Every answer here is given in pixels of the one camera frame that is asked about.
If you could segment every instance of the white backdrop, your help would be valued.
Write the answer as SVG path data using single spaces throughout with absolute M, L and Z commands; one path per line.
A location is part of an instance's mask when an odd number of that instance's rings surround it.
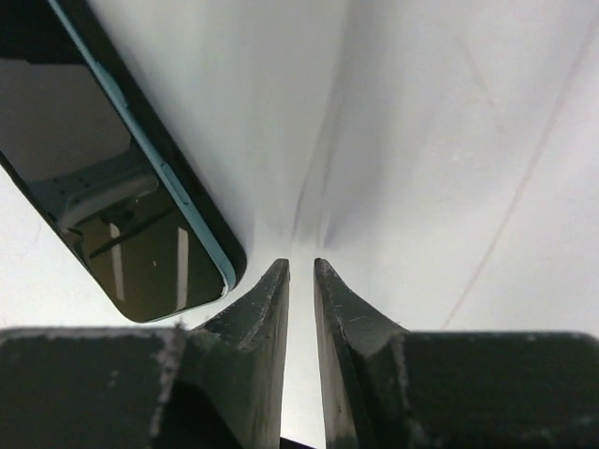
M 312 261 L 412 329 L 599 335 L 599 3 L 95 0 L 240 236 L 291 259 L 283 434 L 323 447 Z M 0 171 L 2 326 L 128 324 Z

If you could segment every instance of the phone screen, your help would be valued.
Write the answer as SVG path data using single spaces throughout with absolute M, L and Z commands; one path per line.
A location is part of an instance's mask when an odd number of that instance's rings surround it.
M 57 42 L 60 27 L 36 40 Z M 221 273 L 82 59 L 3 50 L 0 152 L 119 311 L 147 322 L 219 298 Z

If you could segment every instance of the crease in white surface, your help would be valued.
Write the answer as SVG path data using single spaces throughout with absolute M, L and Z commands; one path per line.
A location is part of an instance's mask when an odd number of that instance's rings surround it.
M 584 33 L 583 41 L 580 44 L 580 50 L 577 52 L 576 58 L 571 65 L 570 72 L 568 73 L 566 80 L 563 84 L 563 87 L 560 90 L 560 93 L 558 94 L 558 97 L 555 100 L 555 105 L 553 106 L 553 108 L 551 110 L 551 114 L 549 115 L 547 125 L 545 126 L 545 129 L 543 130 L 543 133 L 541 134 L 541 137 L 539 138 L 539 140 L 534 148 L 533 155 L 526 167 L 526 171 L 524 172 L 522 179 L 519 182 L 518 188 L 514 194 L 514 198 L 510 201 L 509 207 L 507 208 L 505 216 L 502 219 L 502 221 L 499 223 L 497 231 L 495 232 L 495 235 L 493 236 L 488 249 L 485 251 L 480 263 L 476 267 L 475 273 L 473 274 L 472 278 L 466 284 L 466 287 L 465 287 L 463 293 L 461 294 L 461 296 L 458 298 L 456 305 L 451 310 L 451 312 L 447 316 L 445 322 L 441 326 L 442 329 L 446 329 L 449 326 L 449 324 L 451 323 L 451 320 L 455 317 L 456 313 L 458 313 L 458 311 L 460 310 L 460 307 L 463 305 L 464 301 L 466 301 L 468 295 L 470 294 L 470 292 L 472 291 L 476 282 L 480 278 L 481 273 L 485 269 L 485 266 L 489 262 L 489 259 L 491 258 L 493 251 L 497 247 L 499 240 L 502 238 L 504 231 L 507 228 L 507 225 L 508 225 L 511 217 L 514 214 L 514 211 L 519 206 L 520 200 L 522 198 L 522 195 L 524 194 L 526 186 L 528 185 L 528 182 L 530 181 L 530 179 L 533 175 L 533 172 L 536 169 L 539 159 L 543 155 L 543 151 L 545 150 L 545 148 L 548 145 L 548 141 L 551 138 L 551 134 L 555 128 L 557 121 L 560 119 L 562 109 L 564 107 L 564 104 L 566 103 L 566 101 L 568 100 L 568 98 L 570 96 L 570 93 L 572 91 L 574 83 L 577 80 L 577 76 L 580 71 L 580 68 L 589 53 L 589 49 L 593 43 L 593 40 L 596 38 L 598 26 L 599 26 L 599 8 L 597 8 L 595 13 L 593 14 L 592 21 Z

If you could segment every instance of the black metal block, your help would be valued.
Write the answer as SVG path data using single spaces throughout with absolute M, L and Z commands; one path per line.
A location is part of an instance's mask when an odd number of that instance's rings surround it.
M 289 269 L 198 329 L 0 332 L 0 447 L 279 447 Z
M 599 447 L 599 344 L 407 332 L 316 260 L 328 447 Z
M 0 447 L 148 447 L 184 331 L 14 329 L 0 335 Z

